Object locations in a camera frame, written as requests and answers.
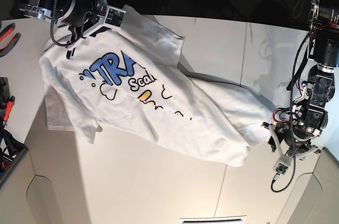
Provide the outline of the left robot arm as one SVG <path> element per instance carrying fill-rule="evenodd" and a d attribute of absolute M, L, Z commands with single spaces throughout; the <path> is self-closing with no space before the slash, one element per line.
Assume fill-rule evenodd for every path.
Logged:
<path fill-rule="evenodd" d="M 319 137 L 328 122 L 325 105 L 335 94 L 334 70 L 338 67 L 338 6 L 333 0 L 311 0 L 309 33 L 302 43 L 307 44 L 298 68 L 292 70 L 287 91 L 299 88 L 301 96 L 290 100 L 289 107 L 276 109 L 272 116 L 288 115 L 287 119 L 264 122 L 271 132 L 269 145 L 278 152 L 277 170 L 284 171 L 295 159 L 320 153 L 311 141 Z"/>

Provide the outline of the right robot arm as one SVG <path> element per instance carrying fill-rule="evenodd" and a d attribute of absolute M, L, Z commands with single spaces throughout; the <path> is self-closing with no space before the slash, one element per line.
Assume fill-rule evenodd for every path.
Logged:
<path fill-rule="evenodd" d="M 68 45 L 101 28 L 118 29 L 126 13 L 107 0 L 17 0 L 16 5 L 24 16 L 48 22 L 51 33 L 57 26 L 68 26 Z"/>

